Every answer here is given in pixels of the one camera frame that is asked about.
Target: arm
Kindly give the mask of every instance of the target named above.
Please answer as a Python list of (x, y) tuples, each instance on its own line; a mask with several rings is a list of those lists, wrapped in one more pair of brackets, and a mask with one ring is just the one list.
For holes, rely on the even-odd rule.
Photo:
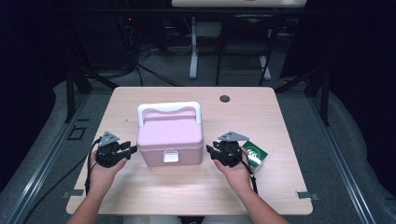
[[(245, 153), (243, 153), (243, 160), (248, 163)], [(224, 173), (231, 188), (246, 207), (253, 223), (289, 223), (254, 192), (250, 186), (247, 168), (241, 162), (232, 168), (223, 166), (220, 161), (215, 161), (215, 165)]]
[(76, 212), (67, 223), (94, 223), (99, 212), (102, 200), (113, 184), (116, 173), (125, 165), (127, 160), (124, 158), (115, 166), (106, 168), (96, 164), (96, 151), (91, 155), (91, 189), (87, 197), (79, 205)]

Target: gray carpet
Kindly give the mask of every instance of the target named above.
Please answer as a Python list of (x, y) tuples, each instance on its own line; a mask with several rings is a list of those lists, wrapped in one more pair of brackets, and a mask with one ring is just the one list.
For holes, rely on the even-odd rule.
[[(274, 58), (270, 63), (273, 80), (264, 82), (263, 86), (276, 88), (283, 83), (278, 79), (278, 76), (289, 43), (288, 39), (279, 39)], [(146, 60), (140, 60), (140, 62), (147, 68), (185, 86), (214, 86), (216, 57), (210, 53), (212, 50), (210, 45), (206, 47), (201, 48), (200, 51), (198, 78), (196, 80), (190, 80), (188, 75), (190, 53), (175, 54), (153, 51), (150, 57)], [(145, 71), (141, 70), (141, 73), (145, 86), (169, 86)], [(220, 80), (220, 86), (257, 86), (259, 79), (260, 77), (224, 77)], [(112, 80), (121, 86), (140, 85), (136, 72)], [(60, 154), (50, 169), (40, 191), (35, 196), (35, 202), (77, 161), (83, 158), (90, 148), (111, 95), (111, 91), (103, 84), (95, 80), (91, 80), (91, 83), (94, 91), (78, 113), (77, 120), (73, 123), (76, 128), (84, 128), (85, 133), (80, 140), (65, 139), (62, 142)], [(316, 119), (316, 111), (300, 92), (303, 87), (304, 84), (299, 84), (291, 93), (278, 94), (277, 99), (307, 188), (311, 192), (317, 193), (320, 201), (313, 202), (314, 212), (311, 215), (286, 216), (286, 218), (292, 223), (361, 223), (335, 166), (330, 145), (325, 133), (320, 128), (320, 121)], [(55, 138), (63, 128), (66, 118), (64, 83), (54, 90), (57, 93), (57, 104), (48, 123), (32, 146), (20, 169), (0, 195), (0, 206), (2, 207), (0, 223), (7, 223), (35, 169), (49, 153), (52, 144), (56, 141)], [(392, 218), (384, 209), (391, 196), (377, 183), (375, 174), (365, 159), (365, 145), (361, 133), (342, 103), (333, 95), (330, 100), (329, 121), (334, 137), (345, 155), (350, 170), (361, 188), (375, 221), (377, 223), (396, 223), (396, 219)], [(61, 196), (65, 191), (74, 187), (81, 166), (41, 202), (30, 216), (28, 223), (66, 222), (70, 217), (65, 212), (67, 199)], [(122, 217), (99, 216), (96, 223), (121, 223), (121, 221)]]

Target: white handle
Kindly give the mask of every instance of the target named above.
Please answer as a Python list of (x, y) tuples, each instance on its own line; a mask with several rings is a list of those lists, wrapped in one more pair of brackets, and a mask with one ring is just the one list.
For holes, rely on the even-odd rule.
[(195, 109), (195, 120), (197, 124), (202, 123), (201, 106), (197, 102), (176, 102), (176, 103), (162, 103), (162, 104), (144, 104), (137, 108), (137, 117), (139, 118), (139, 127), (144, 126), (143, 111), (146, 109), (155, 109), (162, 112), (177, 111), (184, 107), (193, 107)]

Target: wrist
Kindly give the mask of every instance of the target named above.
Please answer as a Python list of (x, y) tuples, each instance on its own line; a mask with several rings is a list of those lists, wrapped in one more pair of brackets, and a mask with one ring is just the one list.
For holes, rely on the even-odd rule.
[(233, 191), (239, 196), (241, 194), (245, 194), (247, 192), (254, 192), (253, 188), (249, 185), (249, 183), (236, 183), (233, 184), (232, 182), (229, 182), (231, 188)]
[(100, 203), (105, 198), (105, 196), (105, 193), (102, 193), (99, 190), (91, 189), (90, 192), (88, 192), (86, 198)]

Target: white stand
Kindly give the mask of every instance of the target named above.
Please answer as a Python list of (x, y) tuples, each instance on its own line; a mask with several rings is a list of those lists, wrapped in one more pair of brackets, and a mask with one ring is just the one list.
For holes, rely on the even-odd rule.
[(197, 50), (197, 34), (196, 34), (196, 23), (195, 17), (191, 18), (191, 64), (190, 64), (190, 79), (197, 78), (197, 68), (198, 68), (198, 50)]

